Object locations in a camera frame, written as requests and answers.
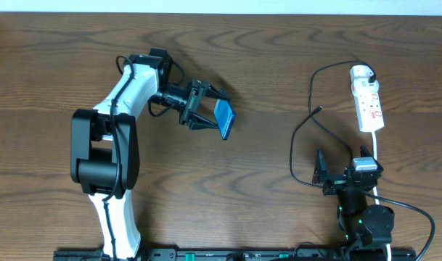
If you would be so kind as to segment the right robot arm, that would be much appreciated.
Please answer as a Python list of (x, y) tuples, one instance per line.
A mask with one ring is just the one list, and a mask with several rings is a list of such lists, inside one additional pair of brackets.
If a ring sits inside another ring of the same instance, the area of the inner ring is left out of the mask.
[(337, 223), (348, 243), (340, 248), (344, 260), (392, 260), (390, 247), (394, 211), (381, 204), (369, 204), (366, 194), (377, 186), (383, 167), (365, 146), (342, 174), (331, 174), (321, 149), (316, 150), (312, 183), (325, 196), (338, 200)]

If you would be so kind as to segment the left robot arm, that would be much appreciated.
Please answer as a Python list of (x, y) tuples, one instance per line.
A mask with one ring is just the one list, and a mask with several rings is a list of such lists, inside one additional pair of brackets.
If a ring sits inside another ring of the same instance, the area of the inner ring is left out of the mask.
[(110, 94), (92, 109), (77, 109), (71, 120), (70, 175), (95, 206), (104, 245), (56, 251), (54, 260), (147, 260), (131, 199), (140, 168), (136, 123), (144, 110), (152, 104), (174, 109), (181, 125), (218, 129), (222, 139), (236, 117), (227, 92), (212, 83), (172, 83), (176, 62), (165, 49), (118, 55), (115, 63), (121, 78)]

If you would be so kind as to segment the blue Galaxy smartphone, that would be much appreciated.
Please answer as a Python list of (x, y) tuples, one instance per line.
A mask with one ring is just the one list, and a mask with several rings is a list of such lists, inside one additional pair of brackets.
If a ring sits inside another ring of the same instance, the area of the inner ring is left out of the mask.
[(236, 118), (236, 112), (231, 102), (218, 99), (213, 112), (221, 137), (223, 140), (227, 140)]

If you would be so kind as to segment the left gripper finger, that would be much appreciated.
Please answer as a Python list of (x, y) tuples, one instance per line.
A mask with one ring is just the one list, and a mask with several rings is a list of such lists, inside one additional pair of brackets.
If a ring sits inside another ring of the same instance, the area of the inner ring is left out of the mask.
[(229, 97), (228, 93), (221, 89), (217, 89), (213, 84), (206, 82), (202, 84), (202, 87), (204, 89), (203, 96), (209, 97), (212, 99), (218, 99), (218, 100), (224, 100), (224, 101), (230, 101), (231, 98)]
[(218, 129), (218, 124), (198, 115), (197, 113), (192, 113), (189, 117), (188, 126), (191, 131), (202, 130), (202, 129)]

